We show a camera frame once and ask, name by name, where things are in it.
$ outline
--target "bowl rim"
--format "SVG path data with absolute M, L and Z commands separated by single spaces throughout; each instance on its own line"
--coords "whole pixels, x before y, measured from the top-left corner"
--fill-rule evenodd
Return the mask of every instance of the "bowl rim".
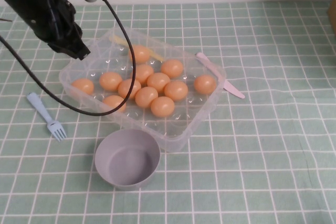
M 158 154 L 159 154 L 159 159 L 157 160 L 157 164 L 155 165 L 155 168 L 153 169 L 153 172 L 152 172 L 147 178 L 145 178 L 144 180 L 142 180 L 142 181 L 140 181 L 140 182 L 138 182 L 138 183 L 135 183 L 135 184 L 131 184 L 131 185 L 118 185 L 118 184 L 114 184 L 114 183 L 108 181 L 107 179 L 105 179 L 105 178 L 101 175 L 102 170 L 101 170 L 101 168 L 98 168 L 97 165 L 96 165 L 97 157 L 98 157 L 97 153 L 99 154 L 99 150 L 101 150 L 101 149 L 103 148 L 101 144 L 102 144 L 104 141 L 108 141 L 108 139 L 112 138 L 114 134 L 117 134 L 117 133 L 120 134 L 120 133 L 122 133 L 122 132 L 127 132 L 127 131 L 141 132 L 141 133 L 146 134 L 150 139 L 152 139 L 152 140 L 153 140 L 153 144 L 155 144 L 155 149 L 156 149 L 155 151 L 158 152 Z M 112 132 L 111 134 L 109 134 L 108 136 L 106 136 L 106 137 L 100 142 L 99 146 L 98 146 L 97 149 L 96 149 L 96 152 L 95 152 L 95 155 L 94 155 L 94 156 L 95 156 L 95 157 L 94 157 L 94 158 L 95 158 L 95 159 L 94 159 L 94 165 L 95 165 L 95 167 L 96 167 L 96 170 L 97 170 L 99 176 L 100 176 L 102 179 L 104 179 L 107 183 L 109 183 L 110 185 L 112 185 L 112 186 L 114 186 L 114 187 L 118 187 L 118 188 L 122 188 L 122 189 L 126 189 L 126 190 L 127 190 L 128 188 L 138 187 L 138 186 L 140 186 L 141 184 L 145 183 L 145 181 L 148 180 L 148 179 L 149 179 L 149 178 L 156 172 L 156 170 L 157 170 L 157 168 L 158 168 L 158 166 L 159 166 L 159 164 L 160 164 L 160 159 L 161 159 L 161 149 L 160 149 L 159 144 L 158 144 L 157 141 L 155 140 L 155 138 L 154 138 L 151 134 L 149 134 L 148 132 L 143 131 L 143 130 L 138 130 L 138 129 L 121 129 L 121 130 L 114 131 L 114 132 Z

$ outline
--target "cardboard box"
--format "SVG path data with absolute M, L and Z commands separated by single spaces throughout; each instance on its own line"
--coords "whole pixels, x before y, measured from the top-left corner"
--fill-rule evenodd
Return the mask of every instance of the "cardboard box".
M 331 1 L 330 7 L 328 9 L 328 16 L 331 23 L 331 27 L 336 35 L 336 0 Z

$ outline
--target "clear plastic container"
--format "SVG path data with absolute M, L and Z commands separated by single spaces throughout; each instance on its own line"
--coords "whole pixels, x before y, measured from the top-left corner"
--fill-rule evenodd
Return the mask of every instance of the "clear plastic container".
M 134 100 L 127 102 L 124 112 L 115 112 L 106 117 L 125 129 L 140 129 L 151 134 L 159 146 L 168 152 L 176 152 L 183 148 L 189 137 L 197 129 L 201 121 L 216 108 L 219 95 L 223 90 L 225 71 L 206 59 L 197 57 L 179 48 L 162 43 L 136 30 L 126 28 L 133 45 L 141 44 L 150 48 L 164 60 L 178 59 L 184 65 L 184 72 L 177 80 L 184 81 L 188 86 L 188 95 L 181 102 L 175 102 L 175 110 L 171 116 L 157 118 L 150 109 L 139 108 Z M 83 61 L 74 60 L 59 74 L 67 95 L 93 109 L 96 112 L 111 110 L 103 104 L 103 98 L 117 94 L 106 92 L 99 85 L 99 77 L 108 71 L 117 72 L 123 80 L 129 79 L 132 73 L 132 62 L 128 56 L 128 48 L 111 42 L 111 38 L 124 38 L 119 28 L 113 28 L 89 46 L 91 54 Z M 160 72 L 162 62 L 150 58 L 147 62 L 155 72 Z M 194 80 L 202 74 L 210 74 L 217 81 L 217 88 L 211 95 L 201 95 L 194 90 Z M 94 82 L 94 94 L 87 95 L 71 83 L 79 78 L 88 78 Z

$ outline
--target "table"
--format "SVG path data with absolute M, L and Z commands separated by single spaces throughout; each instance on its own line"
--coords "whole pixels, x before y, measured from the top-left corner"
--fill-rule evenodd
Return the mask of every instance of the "table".
M 69 136 L 50 138 L 26 101 L 41 94 L 0 51 L 1 224 L 336 222 L 336 39 L 326 2 L 124 5 L 125 26 L 223 65 L 246 96 L 219 105 L 178 153 L 163 153 L 154 180 L 115 191 L 93 154 L 119 126 L 41 98 Z M 47 87 L 70 59 L 53 53 L 8 7 L 0 34 Z M 77 6 L 86 40 L 115 25 L 104 6 Z

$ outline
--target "black robotic arm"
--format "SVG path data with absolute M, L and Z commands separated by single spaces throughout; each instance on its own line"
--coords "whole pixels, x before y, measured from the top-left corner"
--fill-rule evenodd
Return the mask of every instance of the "black robotic arm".
M 89 49 L 83 43 L 81 36 L 82 30 L 75 23 L 76 10 L 68 0 L 5 0 L 11 8 L 27 23 L 27 25 L 34 31 L 35 35 L 46 42 L 49 47 L 55 52 L 65 53 L 75 59 L 84 59 L 90 53 Z M 0 36 L 0 42 L 13 54 L 21 66 L 27 71 L 30 77 L 54 100 L 64 105 L 65 107 L 74 110 L 81 114 L 92 116 L 104 116 L 111 114 L 120 109 L 131 95 L 135 82 L 135 56 L 132 44 L 129 37 L 123 28 L 117 14 L 107 0 L 103 0 L 113 16 L 115 17 L 120 29 L 122 30 L 125 39 L 129 45 L 132 55 L 132 81 L 129 92 L 124 100 L 113 110 L 104 113 L 93 113 L 83 111 L 71 106 L 62 101 L 53 93 L 51 93 L 32 73 L 28 66 L 24 63 L 22 58 L 15 52 L 15 50 Z

